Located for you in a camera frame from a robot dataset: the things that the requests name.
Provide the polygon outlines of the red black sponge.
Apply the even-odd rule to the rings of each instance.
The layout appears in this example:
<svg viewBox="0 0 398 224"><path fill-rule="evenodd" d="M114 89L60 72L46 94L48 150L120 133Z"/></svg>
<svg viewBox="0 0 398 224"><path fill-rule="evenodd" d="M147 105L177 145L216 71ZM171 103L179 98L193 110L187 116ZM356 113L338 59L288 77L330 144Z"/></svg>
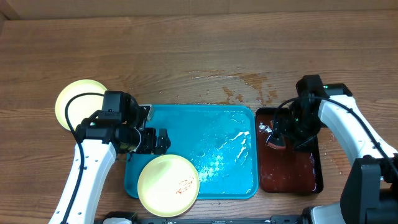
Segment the red black sponge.
<svg viewBox="0 0 398 224"><path fill-rule="evenodd" d="M285 150L286 144L283 135L278 129L277 122L271 120L269 127L271 128L271 132L266 141L267 145L273 149Z"/></svg>

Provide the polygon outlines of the yellow plate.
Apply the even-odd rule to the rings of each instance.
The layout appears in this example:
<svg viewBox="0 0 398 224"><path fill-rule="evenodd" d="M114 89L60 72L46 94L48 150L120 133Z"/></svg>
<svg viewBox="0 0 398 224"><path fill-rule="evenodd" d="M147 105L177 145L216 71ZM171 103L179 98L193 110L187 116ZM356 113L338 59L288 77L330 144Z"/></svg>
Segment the yellow plate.
<svg viewBox="0 0 398 224"><path fill-rule="evenodd" d="M82 93L104 94L107 88L95 80L77 80L66 86L58 95L55 102L55 115L58 122L70 130L65 118L65 108L70 99ZM68 117L75 129L83 119L88 118L95 111L102 108L103 97L96 95L85 95L74 99L68 107Z"/></svg>
<svg viewBox="0 0 398 224"><path fill-rule="evenodd" d="M186 158L173 154L159 156L142 170L137 193L144 208L159 217L185 213L197 200L198 172Z"/></svg>

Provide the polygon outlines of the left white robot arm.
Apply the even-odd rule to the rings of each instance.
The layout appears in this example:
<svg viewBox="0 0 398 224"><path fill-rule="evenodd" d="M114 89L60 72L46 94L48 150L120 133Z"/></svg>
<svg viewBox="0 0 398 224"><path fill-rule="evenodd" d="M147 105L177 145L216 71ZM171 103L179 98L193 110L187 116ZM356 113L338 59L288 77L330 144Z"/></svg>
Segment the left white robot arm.
<svg viewBox="0 0 398 224"><path fill-rule="evenodd" d="M51 223L94 223L103 185L118 154L163 155L171 146L166 129L148 128L151 105L123 91L100 94L102 108L70 126L75 157Z"/></svg>

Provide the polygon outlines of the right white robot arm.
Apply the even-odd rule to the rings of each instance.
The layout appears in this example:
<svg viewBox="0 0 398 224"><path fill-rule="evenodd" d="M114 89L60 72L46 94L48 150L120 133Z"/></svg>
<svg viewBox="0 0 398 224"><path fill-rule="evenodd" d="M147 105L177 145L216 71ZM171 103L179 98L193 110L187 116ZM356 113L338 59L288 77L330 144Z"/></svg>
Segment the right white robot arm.
<svg viewBox="0 0 398 224"><path fill-rule="evenodd" d="M397 223L397 149L369 124L345 84L305 75L296 91L285 101L290 115L274 113L267 144L283 149L289 140L301 151L326 127L351 164L340 201L304 209L301 223Z"/></svg>

